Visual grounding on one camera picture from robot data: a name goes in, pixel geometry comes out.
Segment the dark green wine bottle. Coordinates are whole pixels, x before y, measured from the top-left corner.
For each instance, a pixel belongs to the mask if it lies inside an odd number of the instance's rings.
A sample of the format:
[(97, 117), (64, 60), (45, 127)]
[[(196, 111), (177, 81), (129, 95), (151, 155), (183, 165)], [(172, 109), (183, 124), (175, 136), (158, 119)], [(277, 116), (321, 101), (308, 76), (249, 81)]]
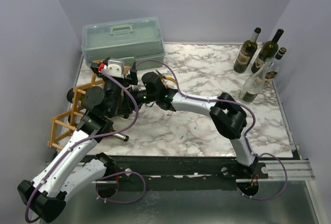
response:
[[(69, 103), (73, 103), (73, 99), (74, 99), (74, 90), (73, 90), (73, 88), (71, 88), (67, 92), (66, 98), (67, 98)], [(78, 93), (78, 101), (80, 101), (81, 103), (84, 102), (84, 94)]]

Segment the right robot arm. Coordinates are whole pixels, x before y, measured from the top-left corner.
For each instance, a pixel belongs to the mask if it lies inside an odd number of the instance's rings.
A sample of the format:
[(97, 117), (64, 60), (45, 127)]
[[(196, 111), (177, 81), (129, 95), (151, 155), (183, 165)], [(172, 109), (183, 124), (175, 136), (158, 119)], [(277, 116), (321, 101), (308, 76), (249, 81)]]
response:
[(210, 117), (217, 131), (229, 139), (235, 150), (235, 172), (250, 178), (257, 172), (258, 159), (247, 139), (247, 114), (243, 105), (231, 95), (222, 93), (217, 97), (202, 97), (182, 92), (179, 87), (166, 86), (154, 72), (143, 75), (144, 90), (132, 89), (138, 106), (154, 102), (165, 111), (185, 111)]

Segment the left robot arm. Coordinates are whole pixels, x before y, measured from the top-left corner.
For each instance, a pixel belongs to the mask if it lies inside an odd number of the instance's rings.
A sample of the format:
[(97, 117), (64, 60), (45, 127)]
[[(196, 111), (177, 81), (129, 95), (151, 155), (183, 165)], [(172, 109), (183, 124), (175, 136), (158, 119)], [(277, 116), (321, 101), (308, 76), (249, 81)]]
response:
[(85, 169), (79, 172), (74, 169), (103, 138), (118, 133), (112, 128), (111, 118), (120, 108), (127, 107), (128, 115), (139, 111), (131, 92), (131, 87), (138, 83), (136, 64), (125, 66), (122, 60), (106, 58), (91, 63), (91, 70), (101, 82), (73, 90), (73, 100), (80, 101), (85, 113), (76, 126), (67, 127), (72, 131), (71, 138), (42, 172), (18, 185), (26, 205), (27, 223), (34, 222), (29, 217), (30, 211), (36, 214), (37, 220), (51, 223), (62, 213), (70, 197), (87, 184), (114, 176), (114, 162), (104, 153), (98, 154)]

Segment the brown label wine bottle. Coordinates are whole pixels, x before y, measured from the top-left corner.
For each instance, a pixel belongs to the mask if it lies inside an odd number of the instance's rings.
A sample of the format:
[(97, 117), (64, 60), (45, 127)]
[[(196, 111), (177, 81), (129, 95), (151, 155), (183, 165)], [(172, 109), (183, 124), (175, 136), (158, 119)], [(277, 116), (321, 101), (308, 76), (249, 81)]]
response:
[(244, 73), (251, 62), (257, 48), (257, 38), (261, 32), (260, 27), (256, 27), (250, 39), (246, 40), (236, 58), (233, 69), (237, 73)]

